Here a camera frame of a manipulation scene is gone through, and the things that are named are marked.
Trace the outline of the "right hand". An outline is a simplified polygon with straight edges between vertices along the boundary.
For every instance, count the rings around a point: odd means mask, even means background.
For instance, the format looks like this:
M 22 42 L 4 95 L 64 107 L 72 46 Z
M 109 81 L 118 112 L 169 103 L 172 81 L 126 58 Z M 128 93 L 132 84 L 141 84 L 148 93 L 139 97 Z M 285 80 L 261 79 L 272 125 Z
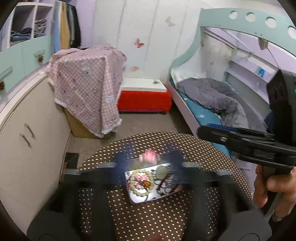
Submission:
M 281 193 L 275 216 L 283 219 L 288 216 L 295 206 L 295 167 L 289 174 L 270 176 L 266 181 L 263 178 L 263 167 L 256 167 L 257 177 L 254 182 L 253 202 L 257 207 L 262 208 L 268 201 L 267 193 Z

